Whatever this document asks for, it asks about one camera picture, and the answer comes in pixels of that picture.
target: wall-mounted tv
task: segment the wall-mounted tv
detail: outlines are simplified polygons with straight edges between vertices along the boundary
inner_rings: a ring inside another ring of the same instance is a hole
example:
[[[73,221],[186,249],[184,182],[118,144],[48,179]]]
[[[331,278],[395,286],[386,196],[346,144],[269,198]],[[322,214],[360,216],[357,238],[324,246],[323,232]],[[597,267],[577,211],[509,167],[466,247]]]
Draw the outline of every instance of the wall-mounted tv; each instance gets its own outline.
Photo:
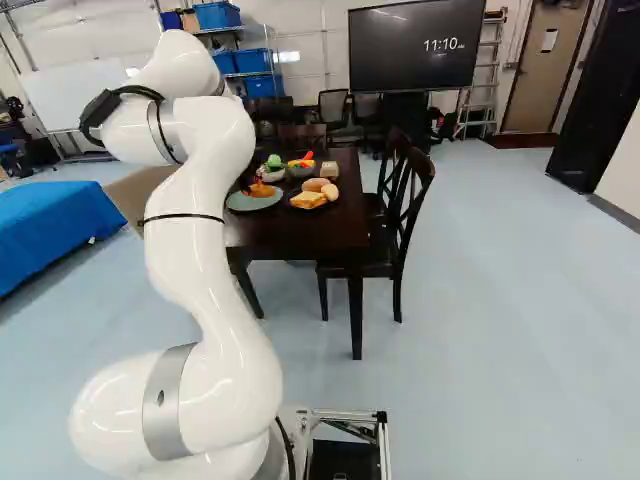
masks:
[[[484,0],[426,0],[349,10],[351,90],[471,85]]]

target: ladder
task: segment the ladder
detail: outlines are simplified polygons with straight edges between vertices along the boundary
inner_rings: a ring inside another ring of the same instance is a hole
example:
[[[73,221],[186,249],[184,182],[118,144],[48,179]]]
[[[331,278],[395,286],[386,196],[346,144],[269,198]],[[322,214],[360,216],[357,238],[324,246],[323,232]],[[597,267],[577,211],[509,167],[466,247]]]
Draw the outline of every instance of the ladder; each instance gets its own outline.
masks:
[[[502,7],[500,10],[485,12],[483,27],[490,26],[494,28],[494,36],[491,40],[481,41],[479,49],[491,48],[489,61],[476,63],[476,71],[479,69],[489,70],[487,80],[483,83],[476,83],[476,75],[474,72],[471,85],[463,88],[458,92],[458,101],[456,102],[456,111],[458,112],[458,128],[454,133],[454,137],[462,136],[462,140],[467,139],[467,128],[474,126],[482,126],[481,137],[484,138],[487,133],[495,130],[497,126],[496,112],[498,110],[498,68],[500,67],[500,44],[502,43],[502,33],[504,24],[507,21],[507,8]],[[486,92],[485,99],[481,102],[472,103],[472,94],[474,91],[484,90]],[[475,109],[482,108],[484,113],[482,120],[469,120],[470,112]]]

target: floor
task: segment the floor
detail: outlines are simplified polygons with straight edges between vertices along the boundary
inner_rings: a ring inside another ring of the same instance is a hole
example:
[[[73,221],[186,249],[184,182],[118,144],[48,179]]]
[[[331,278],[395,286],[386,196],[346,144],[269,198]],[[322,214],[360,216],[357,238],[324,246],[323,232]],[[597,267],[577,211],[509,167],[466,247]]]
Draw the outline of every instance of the floor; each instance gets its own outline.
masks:
[[[342,281],[325,324],[312,268],[254,263],[287,403],[387,410],[396,479],[637,479],[640,236],[544,176],[549,154],[434,149],[405,323],[392,321],[390,283],[365,281],[362,362],[349,360]],[[371,190],[379,164],[362,164]],[[40,179],[108,182],[128,168]],[[65,433],[80,386],[126,355],[198,338],[148,284],[131,232],[59,263],[0,318],[0,477],[12,480],[109,478]]]

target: door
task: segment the door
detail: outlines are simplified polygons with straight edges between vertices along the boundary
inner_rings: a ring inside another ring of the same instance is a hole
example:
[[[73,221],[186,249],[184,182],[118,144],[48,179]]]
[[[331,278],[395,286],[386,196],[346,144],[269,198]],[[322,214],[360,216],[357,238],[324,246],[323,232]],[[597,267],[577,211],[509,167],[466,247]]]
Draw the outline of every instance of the door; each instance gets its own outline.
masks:
[[[534,2],[503,132],[550,130],[589,1],[582,0],[575,9]]]
[[[640,0],[609,0],[547,173],[595,190],[640,99]]]

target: blue bin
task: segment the blue bin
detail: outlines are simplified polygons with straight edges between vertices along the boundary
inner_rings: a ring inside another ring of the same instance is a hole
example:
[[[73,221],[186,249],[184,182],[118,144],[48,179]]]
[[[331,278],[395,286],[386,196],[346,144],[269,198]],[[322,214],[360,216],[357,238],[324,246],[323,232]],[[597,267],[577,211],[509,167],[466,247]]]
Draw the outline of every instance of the blue bin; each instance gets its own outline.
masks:
[[[178,12],[162,12],[161,17],[165,30],[182,30],[182,20]]]
[[[248,77],[244,79],[247,87],[247,97],[284,97],[284,86],[282,85],[282,75],[275,75],[276,90],[273,89],[273,78],[271,75],[261,75],[259,77]]]
[[[242,25],[240,9],[228,2],[194,4],[200,28],[228,28]]]
[[[270,72],[269,55],[273,55],[273,53],[266,48],[236,50],[238,73]]]
[[[220,70],[220,73],[222,73],[223,75],[229,73],[238,73],[238,70],[236,69],[236,63],[233,60],[233,52],[218,53],[217,55],[213,56],[213,61],[216,62],[218,70]]]

